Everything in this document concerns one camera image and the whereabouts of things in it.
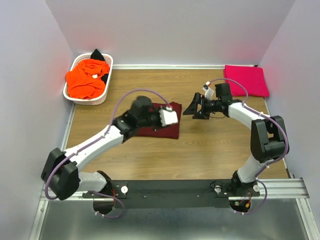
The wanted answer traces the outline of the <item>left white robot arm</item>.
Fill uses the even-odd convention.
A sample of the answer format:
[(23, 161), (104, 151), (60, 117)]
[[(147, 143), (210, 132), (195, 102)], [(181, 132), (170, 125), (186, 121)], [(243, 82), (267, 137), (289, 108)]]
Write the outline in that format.
[(66, 200), (76, 192), (89, 192), (101, 198), (115, 198), (112, 180), (103, 171), (82, 172), (93, 159), (117, 147), (143, 128), (158, 131), (179, 119), (170, 104), (155, 107), (146, 96), (138, 96), (130, 109), (113, 116), (109, 124), (88, 140), (66, 150), (54, 148), (48, 154), (40, 178), (49, 200)]

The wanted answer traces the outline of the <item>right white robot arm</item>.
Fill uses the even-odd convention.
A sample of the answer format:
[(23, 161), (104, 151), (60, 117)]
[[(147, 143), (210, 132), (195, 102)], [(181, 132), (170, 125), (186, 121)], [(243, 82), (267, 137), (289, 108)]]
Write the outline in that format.
[(258, 112), (245, 101), (234, 99), (227, 82), (216, 84), (214, 89), (210, 85), (208, 81), (202, 87), (204, 94), (195, 93), (183, 114), (191, 115), (193, 119), (208, 120), (211, 114), (222, 113), (250, 129), (250, 156), (233, 173), (229, 186), (234, 195), (241, 196), (253, 188), (266, 168), (282, 160), (289, 152), (284, 119)]

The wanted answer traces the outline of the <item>maroon t shirt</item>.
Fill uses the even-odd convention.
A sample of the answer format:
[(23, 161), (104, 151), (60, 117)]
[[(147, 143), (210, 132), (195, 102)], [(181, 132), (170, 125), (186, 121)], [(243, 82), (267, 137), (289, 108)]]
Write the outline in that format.
[(169, 104), (177, 114), (177, 118), (178, 118), (177, 124), (173, 124), (168, 127), (158, 129), (157, 131), (153, 130), (152, 127), (144, 127), (139, 129), (136, 136), (178, 139), (180, 134), (180, 120), (181, 120), (181, 114), (182, 114), (182, 105), (174, 101), (170, 102)]

